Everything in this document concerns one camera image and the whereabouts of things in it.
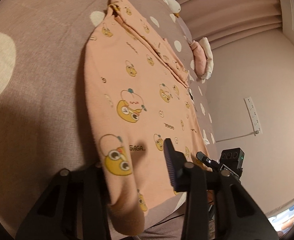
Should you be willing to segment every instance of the power strip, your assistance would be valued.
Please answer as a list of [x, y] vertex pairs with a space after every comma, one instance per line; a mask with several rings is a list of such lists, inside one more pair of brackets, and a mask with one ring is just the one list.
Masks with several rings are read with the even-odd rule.
[[254, 132], [257, 131], [256, 133], [263, 133], [262, 128], [260, 126], [259, 119], [258, 119], [258, 115], [256, 112], [256, 108], [253, 103], [253, 100], [251, 99], [251, 97], [244, 98], [244, 100], [245, 100], [245, 103], [246, 103], [246, 106], [247, 106], [247, 109], [249, 112], [251, 123], [253, 124]]

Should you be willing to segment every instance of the curtain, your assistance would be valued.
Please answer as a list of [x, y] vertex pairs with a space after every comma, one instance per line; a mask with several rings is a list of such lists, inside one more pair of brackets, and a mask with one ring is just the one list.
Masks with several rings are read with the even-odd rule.
[[280, 0], [177, 0], [180, 16], [196, 41], [212, 49], [282, 26]]

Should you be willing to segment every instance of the pink curtain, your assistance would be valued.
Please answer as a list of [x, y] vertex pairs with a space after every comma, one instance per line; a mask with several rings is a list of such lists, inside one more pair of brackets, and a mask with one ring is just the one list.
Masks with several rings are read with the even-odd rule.
[[181, 18], [196, 41], [211, 48], [282, 26], [280, 0], [177, 0]]

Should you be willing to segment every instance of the bed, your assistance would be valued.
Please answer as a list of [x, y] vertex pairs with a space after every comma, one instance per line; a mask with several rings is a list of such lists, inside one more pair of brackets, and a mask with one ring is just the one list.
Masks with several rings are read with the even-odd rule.
[[[202, 136], [218, 159], [206, 82], [177, 19], [163, 0], [129, 0], [189, 71]], [[85, 100], [84, 56], [108, 0], [0, 1], [0, 222], [17, 228], [51, 177], [98, 161]], [[146, 228], [177, 206], [179, 195], [150, 210]]]

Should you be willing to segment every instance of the cartoon eye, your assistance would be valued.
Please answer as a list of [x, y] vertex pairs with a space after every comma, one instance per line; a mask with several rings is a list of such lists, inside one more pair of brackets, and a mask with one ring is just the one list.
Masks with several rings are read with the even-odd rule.
[[131, 117], [133, 120], [138, 121], [139, 120], [139, 116], [136, 114], [131, 114]]
[[128, 108], [125, 107], [125, 106], [123, 106], [123, 107], [121, 108], [121, 111], [122, 111], [124, 114], [129, 114], [129, 110], [128, 110]]
[[121, 168], [123, 171], [128, 171], [128, 170], [130, 170], [129, 163], [128, 163], [128, 162], [122, 162], [122, 163], [120, 164], [120, 168]]
[[116, 150], [111, 150], [108, 153], [109, 158], [111, 158], [112, 160], [116, 161], [120, 159], [120, 153]]

